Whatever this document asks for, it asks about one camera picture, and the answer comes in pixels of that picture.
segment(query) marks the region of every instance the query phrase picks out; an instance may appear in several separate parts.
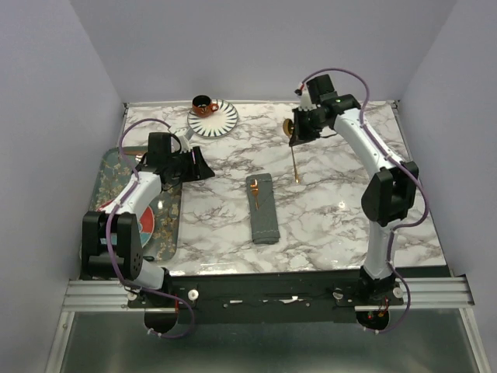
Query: gray tray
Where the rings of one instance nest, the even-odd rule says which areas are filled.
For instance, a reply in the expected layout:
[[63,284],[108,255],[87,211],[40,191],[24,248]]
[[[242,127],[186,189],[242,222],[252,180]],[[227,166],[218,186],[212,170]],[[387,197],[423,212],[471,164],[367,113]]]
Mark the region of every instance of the gray tray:
[[[133,163],[138,163],[147,147],[124,148],[125,154]],[[106,202],[119,195],[127,185],[131,170],[122,160],[117,148],[110,149],[102,158],[90,202],[90,210],[95,211]],[[179,212],[181,207],[182,185],[174,186],[161,193],[151,203],[155,216],[155,229],[144,246],[144,256],[153,256],[155,261],[169,260],[176,252],[178,243]]]

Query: red mug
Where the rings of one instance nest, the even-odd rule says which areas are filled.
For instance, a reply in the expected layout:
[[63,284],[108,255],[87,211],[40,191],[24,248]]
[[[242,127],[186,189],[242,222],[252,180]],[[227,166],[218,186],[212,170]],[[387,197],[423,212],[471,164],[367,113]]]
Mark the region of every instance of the red mug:
[[219,110],[219,105],[213,103],[209,96],[197,96],[192,101],[192,110],[199,117],[209,117]]

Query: marble surface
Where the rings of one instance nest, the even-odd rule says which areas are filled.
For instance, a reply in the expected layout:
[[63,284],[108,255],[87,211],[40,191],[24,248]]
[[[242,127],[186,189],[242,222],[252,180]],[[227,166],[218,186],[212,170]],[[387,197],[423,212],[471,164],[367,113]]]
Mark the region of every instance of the marble surface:
[[[173,274],[237,274],[297,270],[358,268],[367,251],[369,223],[360,198],[367,187],[366,171],[340,137],[319,139],[294,148],[301,184],[294,182],[283,120],[294,103],[236,103],[240,120],[227,136],[192,138],[216,177],[185,183],[175,256],[161,265]],[[126,127],[145,117],[160,118],[172,130],[187,127],[189,106],[131,107]],[[367,118],[386,143],[408,157],[388,103],[371,103]],[[125,146],[146,145],[148,133],[166,131],[148,123],[132,130]],[[273,176],[281,239],[276,245],[251,241],[245,177]],[[418,218],[423,202],[417,196],[406,221]],[[445,264],[431,218],[401,230],[395,264]]]

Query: gray wall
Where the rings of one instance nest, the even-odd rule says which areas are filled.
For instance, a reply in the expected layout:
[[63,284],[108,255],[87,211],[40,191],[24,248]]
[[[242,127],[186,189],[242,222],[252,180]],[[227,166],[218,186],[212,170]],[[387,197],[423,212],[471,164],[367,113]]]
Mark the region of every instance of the gray wall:
[[[455,0],[71,0],[125,102],[293,99],[324,67],[398,99]],[[337,74],[341,92],[363,96]]]
[[497,371],[497,2],[460,0],[401,101],[449,264]]
[[0,370],[42,372],[122,105],[68,0],[0,12]]

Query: striped plate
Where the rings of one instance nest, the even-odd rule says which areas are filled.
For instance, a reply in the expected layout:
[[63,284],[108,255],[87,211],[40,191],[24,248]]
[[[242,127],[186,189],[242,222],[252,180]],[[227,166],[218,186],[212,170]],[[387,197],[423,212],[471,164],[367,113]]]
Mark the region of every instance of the striped plate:
[[207,118],[198,117],[193,111],[188,113],[188,125],[196,134],[204,138],[220,138],[228,134],[238,122],[238,111],[228,101],[213,99],[219,110]]

